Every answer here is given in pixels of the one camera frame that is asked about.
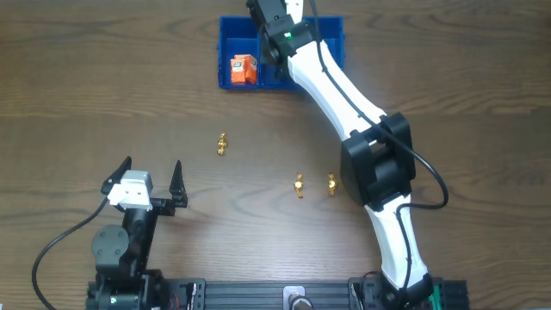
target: cable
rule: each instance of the cable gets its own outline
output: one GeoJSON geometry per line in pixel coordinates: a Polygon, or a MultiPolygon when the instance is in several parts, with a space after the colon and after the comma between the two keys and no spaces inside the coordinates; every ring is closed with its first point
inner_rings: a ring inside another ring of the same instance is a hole
{"type": "Polygon", "coordinates": [[[404,241],[406,242],[406,252],[407,252],[406,279],[404,280],[404,286],[401,289],[402,292],[401,292],[401,296],[400,296],[400,300],[402,300],[403,297],[405,297],[405,295],[406,295],[407,284],[409,283],[410,275],[411,275],[411,272],[412,272],[412,250],[410,248],[410,243],[409,243],[409,240],[407,238],[406,228],[404,227],[404,223],[403,223],[402,218],[400,216],[400,211],[403,208],[422,208],[422,209],[430,209],[430,210],[437,210],[439,208],[443,208],[444,206],[446,206],[446,204],[448,204],[448,200],[449,200],[448,186],[446,186],[446,183],[444,182],[443,178],[436,171],[436,169],[431,164],[429,164],[429,162],[427,162],[419,154],[414,152],[411,149],[411,147],[405,145],[400,140],[396,139],[393,135],[391,135],[389,132],[387,132],[385,129],[381,128],[381,126],[379,126],[378,124],[375,124],[373,121],[371,121],[363,113],[363,111],[361,111],[352,102],[352,100],[348,97],[348,95],[346,95],[344,90],[338,85],[337,81],[335,81],[335,79],[331,76],[331,74],[327,70],[327,66],[325,66],[325,62],[324,62],[324,60],[322,58],[322,55],[321,55],[320,42],[321,42],[322,39],[321,39],[321,33],[319,32],[318,10],[316,8],[315,0],[310,0],[310,5],[312,6],[313,19],[314,19],[314,23],[315,23],[315,27],[316,27],[316,36],[317,36],[316,44],[318,46],[318,57],[319,57],[319,62],[321,63],[322,72],[325,73],[325,75],[333,83],[335,88],[337,88],[337,90],[340,92],[340,94],[343,96],[343,98],[358,113],[358,115],[360,117],[362,117],[367,123],[369,123],[369,125],[371,125],[371,127],[376,128],[376,130],[378,130],[384,138],[386,138],[387,140],[392,141],[396,146],[402,148],[403,150],[408,152],[410,155],[412,155],[416,160],[418,160],[419,163],[421,163],[424,166],[424,168],[426,168],[429,171],[429,173],[436,179],[436,181],[438,182],[438,185],[440,185],[440,188],[442,189],[443,200],[440,203],[433,204],[433,205],[420,204],[420,203],[404,203],[404,204],[401,204],[400,206],[398,206],[396,208],[396,218],[397,218],[398,223],[399,223],[399,228],[402,231],[402,235],[404,236],[404,241]]]}
{"type": "Polygon", "coordinates": [[[53,307],[52,304],[48,302],[48,300],[46,299],[46,297],[44,297],[44,295],[40,291],[40,288],[38,287],[38,282],[36,281],[36,274],[38,272],[38,266],[40,264],[40,261],[42,260],[42,258],[44,258],[46,253],[48,251],[50,251],[50,249],[52,249],[52,247],[54,245],[56,245],[59,241],[61,241],[63,238],[67,237],[71,233],[74,233],[80,227],[90,223],[95,217],[97,217],[97,215],[102,211],[103,207],[105,207],[105,204],[107,203],[107,201],[108,201],[108,199],[107,199],[107,197],[105,197],[105,199],[103,199],[103,201],[100,204],[100,206],[98,207],[98,209],[91,216],[89,216],[88,219],[81,221],[80,223],[76,224],[74,227],[70,228],[66,232],[63,232],[62,234],[60,234],[56,239],[52,240],[52,242],[50,242],[48,245],[46,245],[46,247],[40,252],[38,257],[34,261],[33,273],[32,273],[32,276],[31,276],[32,282],[33,282],[34,292],[36,293],[36,295],[38,296],[40,301],[42,301],[42,303],[44,304],[44,306],[46,306],[46,308],[48,310],[56,310],[56,308],[53,307]]]}

